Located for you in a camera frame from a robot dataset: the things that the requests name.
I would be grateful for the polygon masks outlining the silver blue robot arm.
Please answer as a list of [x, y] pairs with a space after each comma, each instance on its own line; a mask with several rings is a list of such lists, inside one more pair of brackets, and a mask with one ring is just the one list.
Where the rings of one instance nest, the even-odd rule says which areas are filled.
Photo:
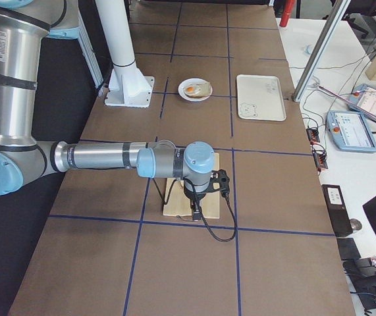
[[0, 196], [70, 169], [136, 169], [145, 178], [184, 183], [193, 211], [215, 191], [215, 153], [204, 142], [68, 144], [32, 136], [41, 41], [79, 35], [77, 1], [0, 1]]

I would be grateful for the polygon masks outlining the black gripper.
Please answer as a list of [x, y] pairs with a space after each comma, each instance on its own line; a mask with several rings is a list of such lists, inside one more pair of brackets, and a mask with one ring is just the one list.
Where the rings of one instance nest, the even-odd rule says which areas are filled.
[[195, 185], [190, 180], [184, 180], [184, 194], [190, 200], [192, 211], [216, 211], [217, 193], [211, 191], [210, 181]]

